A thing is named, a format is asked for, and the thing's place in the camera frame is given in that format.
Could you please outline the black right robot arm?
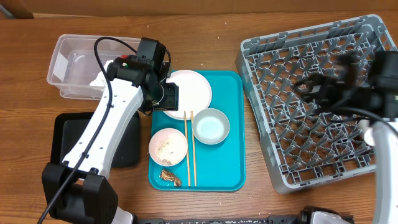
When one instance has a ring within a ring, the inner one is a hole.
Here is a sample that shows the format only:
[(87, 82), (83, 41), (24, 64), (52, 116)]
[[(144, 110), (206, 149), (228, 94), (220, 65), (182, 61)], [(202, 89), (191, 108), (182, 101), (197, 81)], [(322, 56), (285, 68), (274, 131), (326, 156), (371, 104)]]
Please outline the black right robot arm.
[(357, 84), (355, 54), (336, 58), (337, 78), (313, 73), (294, 84), (305, 102), (315, 102), (316, 112), (366, 119), (372, 130), (376, 155), (376, 207), (374, 223), (397, 223), (397, 52), (374, 54), (368, 79)]

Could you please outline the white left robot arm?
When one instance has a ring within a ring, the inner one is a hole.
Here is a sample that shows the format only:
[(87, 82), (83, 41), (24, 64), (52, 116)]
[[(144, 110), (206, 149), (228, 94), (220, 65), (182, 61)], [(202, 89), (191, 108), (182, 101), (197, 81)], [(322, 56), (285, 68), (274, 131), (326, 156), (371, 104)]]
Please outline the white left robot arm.
[(127, 126), (138, 110), (176, 110), (178, 88), (166, 83), (170, 62), (129, 55), (101, 66), (103, 96), (90, 122), (61, 164), (48, 163), (42, 173), (47, 215), (70, 223), (135, 223), (120, 208), (108, 181), (111, 164)]

